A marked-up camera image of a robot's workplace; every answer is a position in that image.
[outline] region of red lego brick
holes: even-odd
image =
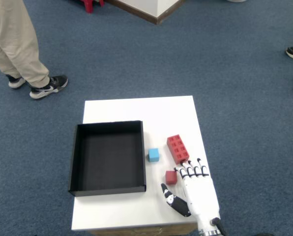
[[[179,134],[167,138],[167,146],[171,151],[176,164],[187,161],[189,154]]]
[[[166,184],[176,184],[177,183],[176,171],[166,171],[165,180],[166,180]]]

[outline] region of black box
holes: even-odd
[[[142,121],[79,124],[69,192],[76,196],[145,192]]]

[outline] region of black cable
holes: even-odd
[[[221,223],[220,218],[217,218],[217,217],[214,218],[212,220],[212,224],[215,225],[219,229],[219,231],[221,232],[221,235],[228,236],[227,232],[225,232],[225,229],[224,229],[224,227],[223,227],[223,225]]]

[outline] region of small red cube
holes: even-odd
[[[177,183],[177,172],[176,171],[166,171],[165,180],[166,180],[166,184],[176,184]]]

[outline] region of white tabletop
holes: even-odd
[[[145,154],[159,148],[160,160],[146,160],[146,192],[75,197],[72,230],[98,230],[196,222],[183,217],[165,202],[161,183],[175,163],[166,145],[169,136],[179,134],[191,160],[207,165],[205,149],[192,96],[86,101],[83,123],[142,120]],[[168,186],[185,199],[178,176]]]

